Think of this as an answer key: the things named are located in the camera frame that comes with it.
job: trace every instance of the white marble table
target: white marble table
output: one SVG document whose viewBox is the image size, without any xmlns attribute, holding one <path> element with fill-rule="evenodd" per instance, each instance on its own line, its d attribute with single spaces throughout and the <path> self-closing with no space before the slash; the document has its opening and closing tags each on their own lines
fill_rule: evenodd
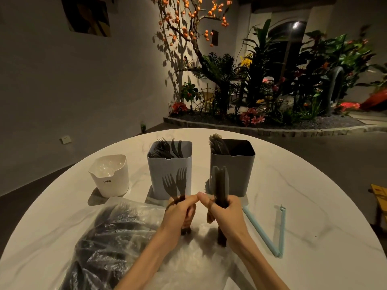
<svg viewBox="0 0 387 290">
<path fill-rule="evenodd" d="M 128 157 L 130 193 L 144 202 L 151 185 L 146 153 L 160 137 L 193 142 L 192 191 L 209 177 L 211 129 L 174 129 L 129 138 L 80 161 L 32 204 L 13 232 L 0 260 L 0 289 L 52 290 L 63 276 L 75 243 L 95 217 L 87 204 L 95 184 L 88 168 L 109 154 Z M 387 259 L 355 204 L 321 171 L 266 141 L 220 131 L 223 138 L 249 140 L 256 152 L 247 192 L 249 209 L 270 238 L 278 238 L 278 206 L 287 208 L 285 249 L 275 258 L 246 218 L 269 263 L 294 290 L 385 289 Z M 202 205 L 198 210 L 204 211 Z M 228 282 L 227 289 L 237 288 Z"/>
</svg>

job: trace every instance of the yellow wooden bench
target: yellow wooden bench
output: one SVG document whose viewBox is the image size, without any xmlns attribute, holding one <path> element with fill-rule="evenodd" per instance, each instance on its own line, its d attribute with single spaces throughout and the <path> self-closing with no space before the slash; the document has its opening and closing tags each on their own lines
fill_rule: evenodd
<svg viewBox="0 0 387 290">
<path fill-rule="evenodd" d="M 387 222 L 387 188 L 371 184 L 371 189 L 369 191 L 375 195 L 378 203 L 376 207 L 375 224 L 371 224 L 371 227 L 375 231 L 381 231 L 382 229 L 380 224 L 382 221 L 382 215 Z"/>
</svg>

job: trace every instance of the round table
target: round table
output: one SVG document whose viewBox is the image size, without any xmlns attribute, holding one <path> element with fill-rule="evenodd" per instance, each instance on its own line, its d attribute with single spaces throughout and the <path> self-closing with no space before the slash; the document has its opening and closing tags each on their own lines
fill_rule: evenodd
<svg viewBox="0 0 387 290">
<path fill-rule="evenodd" d="M 256 156 L 247 191 L 249 210 L 274 241 L 279 232 L 278 207 L 287 209 L 282 259 L 272 255 L 245 220 L 260 250 L 290 289 L 386 287 L 387 259 L 376 235 L 350 198 L 317 168 L 247 135 L 173 129 L 129 138 L 97 151 L 47 187 L 20 220 L 4 250 L 0 288 L 53 290 L 60 283 L 63 276 L 58 273 L 66 269 L 76 242 L 99 208 L 88 205 L 96 187 L 88 169 L 96 158 L 126 155 L 131 189 L 124 198 L 144 202 L 151 186 L 146 154 L 152 143 L 161 137 L 192 141 L 192 191 L 204 191 L 210 166 L 208 140 L 218 132 L 223 138 L 251 142 Z M 230 283 L 226 288 L 237 286 Z"/>
</svg>

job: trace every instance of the gray floor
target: gray floor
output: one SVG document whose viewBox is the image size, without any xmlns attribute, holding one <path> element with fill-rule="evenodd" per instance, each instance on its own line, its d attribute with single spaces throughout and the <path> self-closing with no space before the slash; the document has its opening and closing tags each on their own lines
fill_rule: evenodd
<svg viewBox="0 0 387 290">
<path fill-rule="evenodd" d="M 148 132 L 178 128 L 159 124 Z M 375 217 L 376 202 L 370 184 L 387 187 L 387 133 L 324 136 L 313 138 L 260 137 L 308 161 L 330 177 L 358 206 L 369 222 Z M 40 193 L 65 169 L 0 197 L 0 255 L 15 226 Z M 387 252 L 387 236 L 379 240 Z"/>
</svg>

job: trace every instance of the brick edging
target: brick edging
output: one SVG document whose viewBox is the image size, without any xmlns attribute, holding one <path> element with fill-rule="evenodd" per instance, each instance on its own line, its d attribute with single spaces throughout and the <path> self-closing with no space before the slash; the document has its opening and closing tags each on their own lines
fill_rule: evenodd
<svg viewBox="0 0 387 290">
<path fill-rule="evenodd" d="M 240 126 L 216 125 L 201 122 L 191 122 L 177 118 L 164 117 L 164 122 L 185 127 L 185 128 L 210 128 L 226 131 L 233 131 L 246 135 L 263 135 L 263 136 L 278 136 L 278 137 L 312 137 L 312 136 L 331 136 L 331 135 L 347 135 L 353 133 L 363 133 L 372 131 L 387 132 L 387 127 L 379 125 L 362 125 L 354 127 L 341 127 L 329 129 L 264 129 L 251 128 Z"/>
</svg>

